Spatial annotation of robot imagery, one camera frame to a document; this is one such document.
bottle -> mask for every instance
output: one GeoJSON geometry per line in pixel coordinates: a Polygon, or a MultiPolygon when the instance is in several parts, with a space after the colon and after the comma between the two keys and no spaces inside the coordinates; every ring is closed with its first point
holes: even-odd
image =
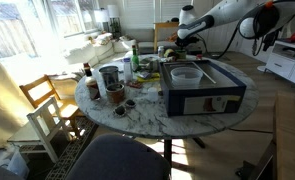
{"type": "Polygon", "coordinates": [[[133,48],[133,56],[131,57],[131,64],[132,64],[133,72],[137,72],[140,70],[139,58],[137,55],[136,46],[132,45],[132,48],[133,48]]]}
{"type": "Polygon", "coordinates": [[[131,68],[131,62],[129,57],[123,59],[124,62],[124,81],[125,83],[130,82],[133,79],[133,70],[131,68]]]}
{"type": "Polygon", "coordinates": [[[160,57],[160,58],[163,58],[164,57],[164,46],[159,46],[158,47],[158,56],[160,57]]]}
{"type": "Polygon", "coordinates": [[[84,65],[84,69],[86,69],[86,68],[90,68],[89,63],[83,63],[83,65],[84,65]]]}
{"type": "Polygon", "coordinates": [[[85,84],[89,90],[90,99],[95,100],[100,98],[99,88],[97,80],[94,78],[93,74],[91,73],[90,68],[85,68],[85,84]]]}

black chair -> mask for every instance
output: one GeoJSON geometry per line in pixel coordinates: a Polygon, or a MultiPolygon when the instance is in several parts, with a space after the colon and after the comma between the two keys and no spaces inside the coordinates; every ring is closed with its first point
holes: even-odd
{"type": "Polygon", "coordinates": [[[120,135],[98,136],[79,157],[67,180],[168,180],[167,160],[145,144],[120,135]]]}

table leg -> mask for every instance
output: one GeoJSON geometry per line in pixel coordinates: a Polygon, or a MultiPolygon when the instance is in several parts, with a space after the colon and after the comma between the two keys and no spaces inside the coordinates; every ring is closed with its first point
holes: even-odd
{"type": "Polygon", "coordinates": [[[166,140],[164,143],[164,157],[168,161],[170,167],[172,167],[172,161],[171,161],[171,146],[172,146],[172,140],[166,140]]]}
{"type": "Polygon", "coordinates": [[[201,147],[205,148],[205,143],[200,138],[193,138],[193,140],[201,147]]]}

white chair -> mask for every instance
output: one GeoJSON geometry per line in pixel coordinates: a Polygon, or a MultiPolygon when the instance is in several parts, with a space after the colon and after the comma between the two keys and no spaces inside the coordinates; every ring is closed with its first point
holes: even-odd
{"type": "Polygon", "coordinates": [[[50,144],[50,140],[62,127],[67,140],[71,136],[67,131],[64,120],[62,120],[55,97],[50,97],[27,115],[29,122],[18,130],[7,142],[15,146],[42,145],[44,150],[34,150],[32,148],[21,148],[20,153],[48,153],[50,159],[56,163],[58,157],[50,144]],[[52,116],[52,106],[57,117],[52,116]]]}

cup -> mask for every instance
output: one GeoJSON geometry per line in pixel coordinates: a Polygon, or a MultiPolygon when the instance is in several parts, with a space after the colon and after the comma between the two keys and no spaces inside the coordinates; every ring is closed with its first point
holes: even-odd
{"type": "Polygon", "coordinates": [[[157,88],[151,87],[148,89],[148,100],[151,102],[155,102],[158,100],[158,91],[157,88]]]}
{"type": "Polygon", "coordinates": [[[176,54],[178,55],[178,59],[186,60],[186,51],[185,50],[176,50],[176,54]]]}
{"type": "Polygon", "coordinates": [[[111,84],[106,88],[108,101],[118,104],[125,99],[124,85],[120,83],[111,84]]]}
{"type": "Polygon", "coordinates": [[[106,88],[111,84],[116,84],[119,82],[117,66],[102,67],[99,69],[99,73],[104,81],[104,85],[106,88]]]}

